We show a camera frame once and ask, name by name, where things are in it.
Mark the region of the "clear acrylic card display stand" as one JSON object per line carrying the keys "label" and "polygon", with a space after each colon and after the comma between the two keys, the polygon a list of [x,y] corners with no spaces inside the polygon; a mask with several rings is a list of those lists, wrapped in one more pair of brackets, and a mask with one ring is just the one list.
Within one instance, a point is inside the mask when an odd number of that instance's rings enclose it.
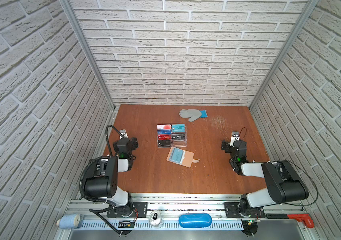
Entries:
{"label": "clear acrylic card display stand", "polygon": [[185,124],[157,125],[156,131],[158,148],[185,148],[187,146],[187,128]]}

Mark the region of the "beige leather card holder wallet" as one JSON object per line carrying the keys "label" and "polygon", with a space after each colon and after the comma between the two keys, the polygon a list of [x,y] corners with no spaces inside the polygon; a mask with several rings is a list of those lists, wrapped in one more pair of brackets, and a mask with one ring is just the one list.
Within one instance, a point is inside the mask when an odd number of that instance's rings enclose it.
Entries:
{"label": "beige leather card holder wallet", "polygon": [[194,158],[194,153],[179,148],[171,147],[168,153],[168,162],[190,168],[192,164],[199,163],[199,159]]}

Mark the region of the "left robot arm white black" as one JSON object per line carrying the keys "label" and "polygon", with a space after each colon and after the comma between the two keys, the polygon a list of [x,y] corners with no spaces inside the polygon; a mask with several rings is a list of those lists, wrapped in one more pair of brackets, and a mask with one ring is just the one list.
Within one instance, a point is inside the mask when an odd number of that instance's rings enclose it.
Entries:
{"label": "left robot arm white black", "polygon": [[133,209],[130,193],[117,186],[118,173],[130,171],[138,148],[137,138],[121,138],[113,143],[115,156],[91,159],[79,178],[82,198],[97,203],[106,203],[115,208]]}

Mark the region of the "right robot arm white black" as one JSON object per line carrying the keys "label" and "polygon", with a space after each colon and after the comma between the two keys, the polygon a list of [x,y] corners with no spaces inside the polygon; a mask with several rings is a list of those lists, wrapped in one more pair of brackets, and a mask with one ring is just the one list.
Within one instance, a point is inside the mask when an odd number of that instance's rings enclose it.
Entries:
{"label": "right robot arm white black", "polygon": [[289,161],[249,162],[247,143],[242,140],[223,140],[221,149],[230,154],[229,164],[236,174],[262,178],[266,183],[264,189],[241,196],[238,206],[241,213],[308,198],[307,186]]}

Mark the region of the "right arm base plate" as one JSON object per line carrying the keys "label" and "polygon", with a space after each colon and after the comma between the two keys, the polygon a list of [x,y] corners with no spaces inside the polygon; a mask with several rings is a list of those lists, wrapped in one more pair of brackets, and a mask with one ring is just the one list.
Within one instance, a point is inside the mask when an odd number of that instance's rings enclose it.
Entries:
{"label": "right arm base plate", "polygon": [[240,202],[225,202],[224,210],[227,218],[265,218],[265,212],[262,207],[251,208]]}

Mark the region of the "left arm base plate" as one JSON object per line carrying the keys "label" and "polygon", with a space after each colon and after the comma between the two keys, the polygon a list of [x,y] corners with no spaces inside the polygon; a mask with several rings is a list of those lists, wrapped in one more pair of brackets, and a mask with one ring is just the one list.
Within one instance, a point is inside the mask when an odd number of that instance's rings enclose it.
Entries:
{"label": "left arm base plate", "polygon": [[148,202],[133,202],[123,207],[115,207],[107,212],[108,218],[146,218]]}

